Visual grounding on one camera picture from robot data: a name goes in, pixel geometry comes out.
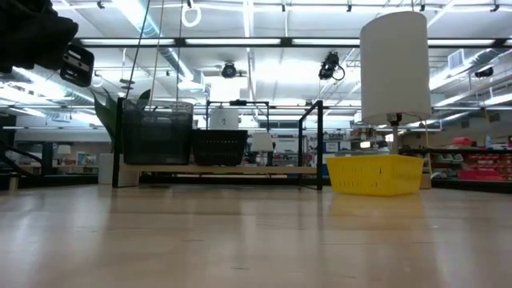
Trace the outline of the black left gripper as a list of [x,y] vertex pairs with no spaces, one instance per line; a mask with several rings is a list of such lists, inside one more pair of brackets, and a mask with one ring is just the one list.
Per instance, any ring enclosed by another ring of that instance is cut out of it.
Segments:
[[60,70],[77,32],[78,24],[59,16],[51,0],[0,0],[0,73]]

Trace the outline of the translucent grey plastic basket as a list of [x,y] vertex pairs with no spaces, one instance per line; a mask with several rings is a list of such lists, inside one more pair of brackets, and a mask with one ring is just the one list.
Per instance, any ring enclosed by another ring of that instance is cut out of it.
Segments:
[[124,162],[187,165],[194,106],[189,102],[126,100],[122,113]]

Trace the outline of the black slatted plastic basket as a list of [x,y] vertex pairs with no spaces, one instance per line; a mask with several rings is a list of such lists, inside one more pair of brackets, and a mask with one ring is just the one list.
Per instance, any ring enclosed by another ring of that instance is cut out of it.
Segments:
[[194,162],[198,166],[238,166],[247,143],[247,130],[195,130]]

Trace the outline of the green leafy plant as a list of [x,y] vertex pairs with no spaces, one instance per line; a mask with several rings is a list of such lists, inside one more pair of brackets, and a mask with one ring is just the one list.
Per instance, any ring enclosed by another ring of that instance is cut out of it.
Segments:
[[[117,104],[110,93],[104,89],[106,94],[105,103],[102,104],[95,92],[90,91],[94,97],[94,109],[101,124],[106,128],[110,137],[110,152],[113,153],[116,145],[117,129]],[[149,104],[151,89],[144,91],[136,99],[124,101],[121,122],[121,152],[130,155],[142,154],[150,148],[150,127],[147,123],[146,106]]]

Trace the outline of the white planter pot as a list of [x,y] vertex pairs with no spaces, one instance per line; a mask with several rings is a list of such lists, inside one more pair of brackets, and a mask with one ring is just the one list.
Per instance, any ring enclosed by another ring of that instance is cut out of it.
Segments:
[[[100,154],[98,162],[98,183],[100,185],[112,185],[114,167],[113,154]],[[137,186],[139,184],[139,172],[120,172],[118,174],[118,185]]]

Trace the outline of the white bucket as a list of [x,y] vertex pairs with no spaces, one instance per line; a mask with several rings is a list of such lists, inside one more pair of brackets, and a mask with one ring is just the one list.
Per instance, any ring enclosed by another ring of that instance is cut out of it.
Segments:
[[237,130],[239,128],[239,114],[236,109],[219,108],[210,115],[210,130]]

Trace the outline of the white shade table lamp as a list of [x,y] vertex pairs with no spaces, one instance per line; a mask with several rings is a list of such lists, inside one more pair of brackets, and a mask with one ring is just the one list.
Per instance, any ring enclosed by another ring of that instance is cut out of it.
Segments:
[[362,121],[389,124],[390,155],[375,158],[370,177],[375,195],[412,194],[419,190],[423,160],[398,153],[398,127],[431,116],[427,20],[403,11],[368,22],[360,32]]

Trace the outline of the yellow perforated plastic basket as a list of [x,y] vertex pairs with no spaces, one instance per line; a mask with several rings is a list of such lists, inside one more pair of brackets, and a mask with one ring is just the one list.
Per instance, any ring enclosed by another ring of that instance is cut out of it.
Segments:
[[420,190],[424,161],[397,154],[328,158],[333,191],[389,197]]

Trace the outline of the red bins on shelving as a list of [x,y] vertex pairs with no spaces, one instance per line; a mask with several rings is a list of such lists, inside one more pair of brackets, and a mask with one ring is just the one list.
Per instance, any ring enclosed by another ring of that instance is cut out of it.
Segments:
[[480,146],[470,138],[460,138],[463,152],[458,179],[475,181],[512,182],[512,142],[493,144],[490,137]]

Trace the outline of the black frame wooden shelf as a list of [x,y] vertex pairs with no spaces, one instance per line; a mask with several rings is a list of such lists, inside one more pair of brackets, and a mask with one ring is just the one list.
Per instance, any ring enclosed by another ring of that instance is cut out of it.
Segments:
[[[277,167],[277,166],[148,166],[148,165],[127,165],[120,161],[122,148],[122,121],[123,110],[126,99],[119,98],[116,106],[116,128],[114,132],[114,164],[112,187],[119,188],[120,172],[168,172],[178,174],[297,174],[297,185],[303,186],[303,174],[315,174],[314,181],[316,191],[323,189],[323,101],[317,100],[303,116],[298,120],[298,166],[296,167]],[[303,166],[303,122],[314,111],[317,111],[317,162],[316,167]]]

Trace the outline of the black rig frame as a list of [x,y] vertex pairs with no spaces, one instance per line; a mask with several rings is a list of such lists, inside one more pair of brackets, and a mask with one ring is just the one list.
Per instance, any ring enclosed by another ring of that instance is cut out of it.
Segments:
[[[359,48],[358,38],[76,38],[88,48],[156,47],[281,47],[281,48]],[[512,38],[430,38],[431,49],[510,49]]]

